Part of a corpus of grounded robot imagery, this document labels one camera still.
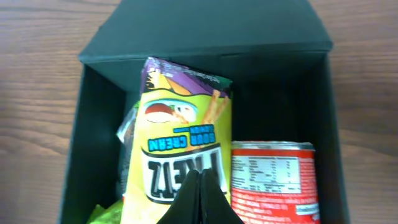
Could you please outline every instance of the open box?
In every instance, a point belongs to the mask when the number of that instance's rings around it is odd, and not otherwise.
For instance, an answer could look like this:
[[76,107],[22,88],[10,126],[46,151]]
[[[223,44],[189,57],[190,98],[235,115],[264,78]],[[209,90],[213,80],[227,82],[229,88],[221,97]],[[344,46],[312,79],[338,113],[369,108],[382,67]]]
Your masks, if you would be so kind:
[[116,131],[139,98],[148,56],[227,77],[233,139],[308,141],[322,223],[349,223],[328,51],[331,40],[303,0],[124,0],[81,53],[60,223],[85,223],[120,197]]

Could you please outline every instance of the can rim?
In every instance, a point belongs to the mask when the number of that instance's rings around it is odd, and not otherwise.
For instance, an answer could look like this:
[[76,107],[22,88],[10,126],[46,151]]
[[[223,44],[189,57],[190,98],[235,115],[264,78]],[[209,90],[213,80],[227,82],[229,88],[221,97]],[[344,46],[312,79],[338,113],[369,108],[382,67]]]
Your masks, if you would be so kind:
[[310,142],[292,141],[233,141],[233,149],[315,150]]

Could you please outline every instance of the tin can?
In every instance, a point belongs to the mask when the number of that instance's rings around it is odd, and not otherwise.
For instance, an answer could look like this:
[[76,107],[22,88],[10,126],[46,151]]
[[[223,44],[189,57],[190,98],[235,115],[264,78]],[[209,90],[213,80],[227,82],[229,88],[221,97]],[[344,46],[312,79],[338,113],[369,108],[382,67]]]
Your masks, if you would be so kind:
[[235,141],[232,208],[245,223],[320,223],[311,143]]

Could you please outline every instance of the wooden table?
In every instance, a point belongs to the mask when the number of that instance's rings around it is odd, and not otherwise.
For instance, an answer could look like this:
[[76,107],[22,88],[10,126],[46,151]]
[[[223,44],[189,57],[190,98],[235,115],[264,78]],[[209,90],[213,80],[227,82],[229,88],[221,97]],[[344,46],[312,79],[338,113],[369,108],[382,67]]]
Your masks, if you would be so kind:
[[[0,2],[0,223],[54,223],[80,82],[76,59],[118,0]],[[312,0],[333,84],[353,223],[398,221],[398,1]]]

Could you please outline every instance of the box flap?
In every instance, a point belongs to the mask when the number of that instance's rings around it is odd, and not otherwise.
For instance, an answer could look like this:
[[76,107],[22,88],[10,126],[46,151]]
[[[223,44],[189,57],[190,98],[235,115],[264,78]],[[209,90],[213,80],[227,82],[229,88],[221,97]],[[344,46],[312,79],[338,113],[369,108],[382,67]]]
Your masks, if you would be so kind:
[[123,0],[80,55],[83,63],[178,55],[329,51],[304,0]]

